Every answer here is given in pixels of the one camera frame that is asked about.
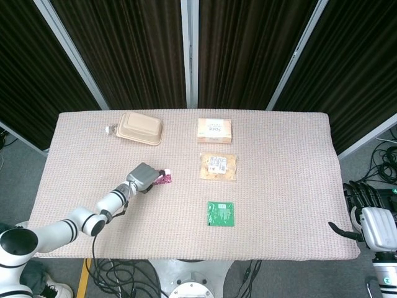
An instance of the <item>pink object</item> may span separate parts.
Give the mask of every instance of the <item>pink object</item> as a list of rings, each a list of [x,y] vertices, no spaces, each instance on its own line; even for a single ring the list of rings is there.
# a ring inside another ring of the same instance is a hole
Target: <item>pink object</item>
[[[171,178],[171,170],[170,169],[165,169],[164,172],[166,173],[165,176],[160,176],[155,180],[153,185],[158,185],[158,184],[167,184],[172,182]]]

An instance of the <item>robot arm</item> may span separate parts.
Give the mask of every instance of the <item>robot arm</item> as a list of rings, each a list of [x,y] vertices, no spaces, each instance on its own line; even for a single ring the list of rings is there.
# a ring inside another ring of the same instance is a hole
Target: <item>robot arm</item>
[[[364,183],[344,184],[349,194],[350,216],[361,233],[345,232],[334,223],[331,228],[343,237],[365,242],[375,252],[372,260],[383,298],[397,297],[397,227],[377,191]],[[372,294],[367,281],[369,297]]]
[[[0,297],[33,297],[28,287],[19,284],[19,278],[25,264],[36,252],[48,253],[67,245],[77,239],[79,232],[96,236],[121,207],[124,209],[120,215],[125,212],[131,196],[148,192],[154,180],[162,174],[162,171],[141,163],[128,174],[125,182],[96,204],[98,214],[79,207],[64,220],[46,227],[13,228],[0,234]]]

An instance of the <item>green packet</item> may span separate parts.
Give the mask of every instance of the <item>green packet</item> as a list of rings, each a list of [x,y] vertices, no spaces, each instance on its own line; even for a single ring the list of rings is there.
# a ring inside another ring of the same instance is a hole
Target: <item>green packet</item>
[[[233,203],[208,202],[208,225],[234,227]]]

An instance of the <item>gray carpet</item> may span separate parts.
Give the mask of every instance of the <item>gray carpet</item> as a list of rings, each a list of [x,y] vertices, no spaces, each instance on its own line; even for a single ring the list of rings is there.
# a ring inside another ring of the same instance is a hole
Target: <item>gray carpet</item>
[[[341,161],[344,182],[361,178],[379,141],[366,144]],[[0,221],[16,224],[29,219],[45,164],[45,157],[20,141],[2,150],[4,166],[0,170]],[[383,183],[370,183],[390,188]],[[361,254],[350,261],[264,261],[254,281],[252,297],[366,297],[364,278],[373,275],[373,254],[359,245]],[[53,279],[69,284],[77,293],[82,260],[41,259]],[[234,297],[249,262],[234,262],[226,277],[224,297]],[[376,284],[374,297],[381,297]],[[114,297],[101,293],[92,281],[86,297]]]

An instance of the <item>beige textured tablecloth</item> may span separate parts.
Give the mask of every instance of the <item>beige textured tablecloth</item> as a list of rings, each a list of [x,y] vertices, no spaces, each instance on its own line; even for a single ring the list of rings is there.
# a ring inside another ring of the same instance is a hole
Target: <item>beige textured tablecloth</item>
[[[107,136],[124,111],[61,114],[29,227],[94,206],[142,161],[169,168],[171,184],[131,201],[127,213],[99,234],[100,258],[196,260],[345,260],[354,241],[336,235],[333,221],[351,230],[328,117],[318,113],[236,110],[137,111],[164,121],[152,147]],[[231,145],[198,144],[197,119],[231,119]],[[237,181],[199,178],[200,152],[238,156]],[[234,227],[207,225],[207,202],[233,202]],[[92,238],[79,238],[47,257],[91,256]]]

